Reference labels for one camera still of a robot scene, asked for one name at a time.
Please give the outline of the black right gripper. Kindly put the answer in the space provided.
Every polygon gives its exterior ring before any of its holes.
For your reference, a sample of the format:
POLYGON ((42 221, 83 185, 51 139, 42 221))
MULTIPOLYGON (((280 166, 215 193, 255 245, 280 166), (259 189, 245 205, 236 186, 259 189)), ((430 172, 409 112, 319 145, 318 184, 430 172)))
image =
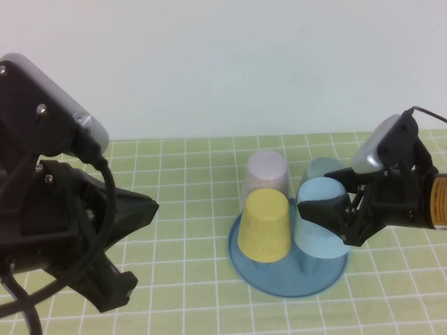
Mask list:
POLYGON ((351 167, 327 172, 348 194, 327 200, 298 203, 303 220, 341 237, 350 246, 362 246, 387 226, 437 230, 430 201, 438 169, 423 142, 417 139, 405 159, 392 167, 358 174, 351 167))

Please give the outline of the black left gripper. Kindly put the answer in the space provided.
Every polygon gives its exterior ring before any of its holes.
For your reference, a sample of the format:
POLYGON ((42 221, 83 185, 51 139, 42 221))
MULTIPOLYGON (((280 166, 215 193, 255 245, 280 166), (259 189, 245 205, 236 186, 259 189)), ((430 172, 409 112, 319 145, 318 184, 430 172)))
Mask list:
MULTIPOLYGON (((96 240, 105 211, 105 184, 67 163, 44 160, 1 164, 1 273, 42 269, 59 278, 96 240)), ((116 188, 116 213, 105 250, 148 226, 159 204, 150 196, 116 188)), ((107 256, 98 256, 71 289, 105 313, 128 304, 138 284, 107 256)))

